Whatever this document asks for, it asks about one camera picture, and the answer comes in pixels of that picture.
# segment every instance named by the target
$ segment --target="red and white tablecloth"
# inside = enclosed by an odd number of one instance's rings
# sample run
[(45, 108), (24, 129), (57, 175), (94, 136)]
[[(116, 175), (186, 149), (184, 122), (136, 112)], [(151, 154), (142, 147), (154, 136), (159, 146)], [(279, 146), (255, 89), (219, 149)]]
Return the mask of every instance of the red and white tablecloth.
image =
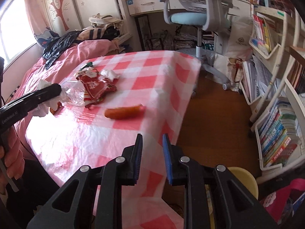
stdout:
[[(122, 189), (124, 228), (183, 228), (183, 219), (162, 199), (166, 171), (162, 151), (162, 134), (168, 133), (175, 144), (184, 113), (196, 82), (200, 62), (173, 51), (133, 52), (84, 61), (114, 70), (120, 78), (117, 92), (90, 109), (65, 106), (59, 114), (33, 117), (26, 138), (49, 175), (62, 185), (82, 165), (92, 168), (105, 165), (133, 145), (137, 133), (143, 135), (140, 177), (136, 186)], [(110, 120), (106, 108), (145, 106), (142, 117)]]

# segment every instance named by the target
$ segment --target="pink bag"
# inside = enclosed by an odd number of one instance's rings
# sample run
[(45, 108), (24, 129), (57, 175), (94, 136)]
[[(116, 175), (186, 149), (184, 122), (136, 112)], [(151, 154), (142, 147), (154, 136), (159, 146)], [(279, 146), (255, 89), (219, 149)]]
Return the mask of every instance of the pink bag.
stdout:
[(260, 201), (277, 223), (279, 223), (284, 207), (293, 189), (305, 191), (305, 179), (294, 179), (291, 181), (290, 185), (271, 193)]

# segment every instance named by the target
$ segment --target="green tape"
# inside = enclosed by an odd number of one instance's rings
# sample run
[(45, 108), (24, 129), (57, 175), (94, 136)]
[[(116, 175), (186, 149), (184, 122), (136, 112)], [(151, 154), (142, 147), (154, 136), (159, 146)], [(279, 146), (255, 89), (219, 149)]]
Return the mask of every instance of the green tape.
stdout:
[(283, 14), (283, 13), (281, 13), (280, 11), (278, 11), (278, 14), (279, 14), (279, 15), (281, 15), (281, 16), (284, 16), (284, 14)]

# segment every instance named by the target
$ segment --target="chair seat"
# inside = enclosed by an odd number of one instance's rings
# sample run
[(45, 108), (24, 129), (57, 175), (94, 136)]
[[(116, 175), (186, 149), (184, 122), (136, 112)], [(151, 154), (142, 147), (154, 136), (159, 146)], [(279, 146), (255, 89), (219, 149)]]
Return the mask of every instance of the chair seat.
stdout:
[(176, 13), (172, 14), (169, 20), (182, 25), (203, 26), (206, 22), (206, 14), (196, 12)]

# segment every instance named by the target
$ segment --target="chair base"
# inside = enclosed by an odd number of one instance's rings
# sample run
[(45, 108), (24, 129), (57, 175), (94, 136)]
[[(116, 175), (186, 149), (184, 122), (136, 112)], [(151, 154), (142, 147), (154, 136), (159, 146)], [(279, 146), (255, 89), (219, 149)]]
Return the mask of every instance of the chair base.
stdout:
[(185, 49), (179, 49), (177, 52), (181, 52), (187, 55), (190, 55), (192, 57), (195, 57), (201, 61), (201, 69), (204, 69), (205, 71), (212, 73), (213, 75), (219, 77), (222, 80), (222, 88), (224, 90), (227, 90), (231, 87), (230, 80), (226, 77), (225, 74), (221, 73), (219, 70), (215, 69), (214, 67), (204, 64), (203, 63), (203, 57), (202, 57), (202, 48), (196, 47), (196, 48), (185, 48)]

